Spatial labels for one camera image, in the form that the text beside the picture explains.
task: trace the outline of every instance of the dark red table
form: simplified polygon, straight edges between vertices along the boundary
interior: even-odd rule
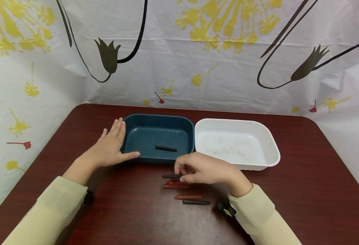
[[[0,207],[0,244],[37,197],[113,120],[133,113],[259,121],[272,132],[280,163],[244,174],[275,203],[303,245],[359,245],[359,185],[311,120],[303,117],[84,104],[76,107]],[[95,173],[94,201],[81,209],[58,244],[241,245],[252,241],[237,222],[213,206],[184,206],[176,194],[202,193],[215,204],[222,185],[162,190],[172,167],[130,163]]]

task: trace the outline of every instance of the hand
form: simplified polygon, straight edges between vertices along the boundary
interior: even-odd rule
[[[96,167],[107,167],[125,162],[140,156],[139,152],[122,154],[120,149],[125,138],[125,122],[116,119],[110,132],[104,129],[98,141],[77,160],[90,162]]]
[[[246,195],[253,187],[234,165],[198,152],[178,157],[174,164],[174,172],[184,175],[179,179],[181,182],[226,183],[231,194],[237,197]]]
[[[120,152],[124,138],[125,122],[122,121],[122,118],[116,119],[110,132],[107,133],[107,129],[104,129],[95,145],[77,158],[64,173],[63,177],[74,183],[86,185],[95,169],[116,165],[139,157],[139,152],[126,154]]]

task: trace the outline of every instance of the white plastic tray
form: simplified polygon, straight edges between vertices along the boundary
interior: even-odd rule
[[[196,151],[241,170],[264,170],[280,161],[269,129],[256,121],[206,118],[195,125]]]

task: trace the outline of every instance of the black line drawing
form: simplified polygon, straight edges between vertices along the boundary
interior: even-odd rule
[[[321,67],[329,64],[330,62],[344,56],[345,54],[348,54],[349,52],[353,51],[354,49],[357,49],[359,47],[359,44],[341,52],[338,55],[335,55],[334,57],[330,58],[329,60],[323,62],[320,65],[317,65],[317,63],[321,60],[322,57],[324,57],[324,55],[326,55],[329,50],[327,51],[327,48],[324,48],[323,50],[321,50],[321,44],[319,45],[319,47],[316,49],[316,47],[314,47],[313,52],[310,54],[310,56],[308,57],[308,59],[306,59],[305,62],[303,62],[303,64],[301,64],[301,66],[293,73],[293,75],[291,76],[291,80],[280,85],[277,87],[267,87],[265,85],[263,85],[260,82],[260,77],[261,74],[265,68],[265,65],[267,65],[267,63],[269,62],[269,60],[271,59],[271,57],[273,56],[273,54],[277,51],[277,49],[281,46],[281,44],[283,43],[283,41],[285,41],[285,39],[288,37],[288,35],[295,29],[295,27],[303,20],[303,18],[311,11],[311,9],[316,5],[316,3],[318,2],[318,0],[315,0],[314,3],[308,8],[308,10],[306,10],[306,12],[299,18],[299,20],[293,25],[293,27],[287,32],[287,34],[282,38],[282,36],[285,34],[285,32],[288,30],[288,28],[291,26],[291,24],[294,22],[294,20],[298,17],[298,15],[300,14],[300,12],[303,10],[303,8],[305,7],[305,5],[309,2],[309,0],[303,0],[303,2],[301,3],[301,5],[299,6],[299,8],[295,11],[295,13],[293,14],[293,16],[291,17],[291,19],[288,21],[288,23],[286,24],[286,26],[282,29],[282,31],[280,32],[280,34],[277,36],[277,38],[273,41],[273,43],[268,47],[268,49],[264,52],[264,54],[260,57],[264,57],[265,55],[267,55],[275,46],[275,49],[272,50],[271,54],[267,57],[267,59],[265,60],[264,64],[261,66],[259,74],[257,75],[257,84],[262,87],[262,88],[267,88],[267,89],[276,89],[276,88],[281,88],[285,85],[288,85],[291,82],[294,81],[298,81],[301,80],[303,78],[305,78],[306,76],[308,76],[312,71],[320,69]]]
[[[63,20],[64,25],[65,25],[66,33],[68,35],[69,46],[72,47],[72,44],[73,43],[75,44],[77,52],[79,53],[79,56],[81,58],[81,61],[83,62],[84,66],[87,68],[87,70],[88,70],[89,74],[91,75],[91,77],[94,78],[97,82],[100,82],[100,83],[107,82],[107,80],[110,79],[111,75],[117,71],[118,64],[126,63],[126,62],[130,61],[136,55],[137,51],[139,50],[139,47],[140,47],[140,44],[141,44],[141,39],[143,38],[143,34],[144,34],[145,20],[146,20],[146,16],[147,16],[148,0],[144,0],[143,20],[141,22],[141,28],[140,28],[139,37],[137,39],[135,48],[133,49],[131,54],[128,55],[128,57],[118,60],[118,58],[117,58],[118,49],[120,48],[121,45],[118,45],[117,47],[114,47],[114,44],[113,44],[114,41],[112,41],[109,45],[107,45],[100,38],[98,38],[99,42],[97,40],[95,40],[95,43],[97,44],[98,49],[99,49],[102,64],[103,64],[105,70],[108,72],[107,78],[105,80],[103,80],[103,81],[98,80],[96,77],[94,77],[91,74],[90,69],[88,68],[86,62],[84,61],[84,59],[83,59],[83,57],[82,57],[82,55],[81,55],[81,53],[79,51],[79,47],[77,46],[75,37],[73,35],[72,26],[71,26],[71,23],[69,21],[68,14],[66,13],[64,5],[62,3],[62,0],[56,0],[56,1],[57,1],[58,8],[60,10],[61,16],[62,16],[62,20]]]

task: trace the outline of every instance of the teal plastic tray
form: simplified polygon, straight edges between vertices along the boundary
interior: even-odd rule
[[[194,125],[185,117],[132,114],[124,121],[126,135],[121,152],[140,152],[138,161],[169,164],[194,151]],[[156,145],[177,151],[158,150]]]

